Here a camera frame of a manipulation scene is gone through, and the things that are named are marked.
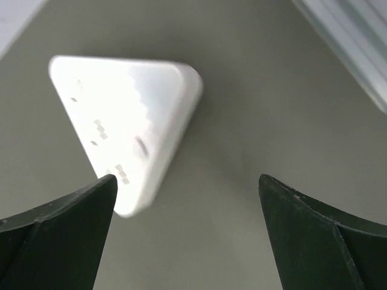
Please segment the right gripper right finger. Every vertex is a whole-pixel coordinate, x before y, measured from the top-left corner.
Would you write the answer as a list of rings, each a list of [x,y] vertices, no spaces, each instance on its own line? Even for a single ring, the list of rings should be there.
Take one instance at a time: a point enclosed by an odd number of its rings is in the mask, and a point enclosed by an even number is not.
[[[386,225],[270,175],[260,176],[259,197],[283,289],[386,289]]]

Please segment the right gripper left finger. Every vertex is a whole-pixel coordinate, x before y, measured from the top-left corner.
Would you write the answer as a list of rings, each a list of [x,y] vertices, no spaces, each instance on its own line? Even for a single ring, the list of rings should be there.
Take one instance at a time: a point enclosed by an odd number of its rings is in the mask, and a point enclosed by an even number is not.
[[[1,289],[92,289],[117,192],[108,174],[1,219]]]

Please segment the white triangular socket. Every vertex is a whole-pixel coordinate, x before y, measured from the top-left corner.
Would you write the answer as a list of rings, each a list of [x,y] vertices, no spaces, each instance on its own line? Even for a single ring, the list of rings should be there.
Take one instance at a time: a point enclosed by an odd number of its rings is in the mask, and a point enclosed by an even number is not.
[[[117,178],[115,213],[149,207],[202,96],[198,71],[172,60],[56,55],[48,73],[94,173]]]

